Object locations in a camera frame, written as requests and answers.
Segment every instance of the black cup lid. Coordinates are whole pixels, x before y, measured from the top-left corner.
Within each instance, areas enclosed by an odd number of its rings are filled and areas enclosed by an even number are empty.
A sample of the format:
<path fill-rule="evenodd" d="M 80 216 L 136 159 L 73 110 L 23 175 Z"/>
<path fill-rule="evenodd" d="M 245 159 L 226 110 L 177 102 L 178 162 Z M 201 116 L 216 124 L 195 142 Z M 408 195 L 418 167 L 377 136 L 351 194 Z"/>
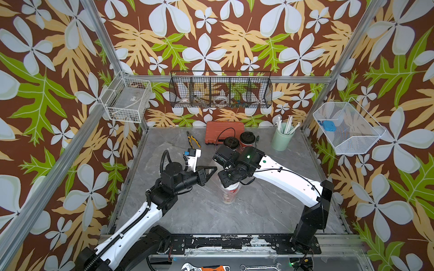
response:
<path fill-rule="evenodd" d="M 240 135 L 240 140 L 242 143 L 244 144 L 253 144 L 253 142 L 255 142 L 255 135 L 252 132 L 243 132 Z"/>
<path fill-rule="evenodd" d="M 236 137 L 227 137 L 224 142 L 224 145 L 228 146 L 230 149 L 235 150 L 240 145 L 240 142 Z"/>

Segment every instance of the white wire basket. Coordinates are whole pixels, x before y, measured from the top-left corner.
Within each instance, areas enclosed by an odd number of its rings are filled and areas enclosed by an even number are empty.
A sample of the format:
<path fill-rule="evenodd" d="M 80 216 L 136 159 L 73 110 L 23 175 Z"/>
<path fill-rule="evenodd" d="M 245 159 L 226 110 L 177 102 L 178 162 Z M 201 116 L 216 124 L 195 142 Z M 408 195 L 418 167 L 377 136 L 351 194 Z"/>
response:
<path fill-rule="evenodd" d="M 151 82 L 148 80 L 124 77 L 110 85 L 112 91 L 103 103 L 110 120 L 140 123 L 151 96 Z"/>
<path fill-rule="evenodd" d="M 326 102 L 313 113 L 336 155 L 365 154 L 386 132 L 361 105 L 363 115 L 350 102 Z M 374 127 L 363 116 L 369 116 Z M 324 121 L 333 122 L 335 131 L 327 130 Z"/>

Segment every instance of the wire basket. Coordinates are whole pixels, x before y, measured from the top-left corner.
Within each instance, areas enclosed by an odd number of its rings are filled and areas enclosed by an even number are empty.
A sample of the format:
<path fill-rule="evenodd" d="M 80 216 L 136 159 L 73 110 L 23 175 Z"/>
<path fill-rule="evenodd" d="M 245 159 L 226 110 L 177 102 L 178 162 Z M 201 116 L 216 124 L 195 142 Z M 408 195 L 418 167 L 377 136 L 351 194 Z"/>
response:
<path fill-rule="evenodd" d="M 103 105 L 111 120 L 141 122 L 152 93 L 151 82 L 124 77 L 113 80 L 107 90 L 112 93 Z"/>
<path fill-rule="evenodd" d="M 350 101 L 326 102 L 313 113 L 337 155 L 365 154 L 386 132 L 362 106 L 359 107 L 364 116 L 370 116 L 375 127 L 371 126 Z M 333 122 L 332 127 L 334 126 L 335 130 L 330 131 L 325 121 Z"/>
<path fill-rule="evenodd" d="M 270 76 L 250 76 L 252 73 L 234 72 L 232 75 L 186 75 L 185 71 L 171 72 L 169 84 L 172 107 L 243 107 L 271 106 L 273 86 Z"/>

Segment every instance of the combination wrench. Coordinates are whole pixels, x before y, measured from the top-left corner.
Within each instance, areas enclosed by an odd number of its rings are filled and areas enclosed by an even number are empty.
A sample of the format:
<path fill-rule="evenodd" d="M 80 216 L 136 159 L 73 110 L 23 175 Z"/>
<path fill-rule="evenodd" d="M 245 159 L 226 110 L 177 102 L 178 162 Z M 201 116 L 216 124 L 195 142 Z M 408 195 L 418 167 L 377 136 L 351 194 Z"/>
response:
<path fill-rule="evenodd" d="M 280 266 L 281 266 L 280 263 L 276 263 L 275 265 L 258 265 L 258 266 L 245 266 L 242 264 L 240 266 L 240 270 L 246 271 L 249 269 L 276 269 L 277 271 L 281 271 Z"/>

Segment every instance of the black wire basket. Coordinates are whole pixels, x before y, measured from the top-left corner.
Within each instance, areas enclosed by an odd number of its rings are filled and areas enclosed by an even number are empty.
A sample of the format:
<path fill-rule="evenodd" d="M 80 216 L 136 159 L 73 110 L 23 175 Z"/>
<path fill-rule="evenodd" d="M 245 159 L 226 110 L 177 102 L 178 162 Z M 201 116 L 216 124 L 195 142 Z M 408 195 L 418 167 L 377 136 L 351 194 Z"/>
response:
<path fill-rule="evenodd" d="M 192 71 L 171 71 L 170 74 L 170 104 L 174 108 L 271 106 L 271 72 L 255 72 L 256 76 L 252 72 L 240 71 L 224 71 L 222 75 L 194 75 Z"/>

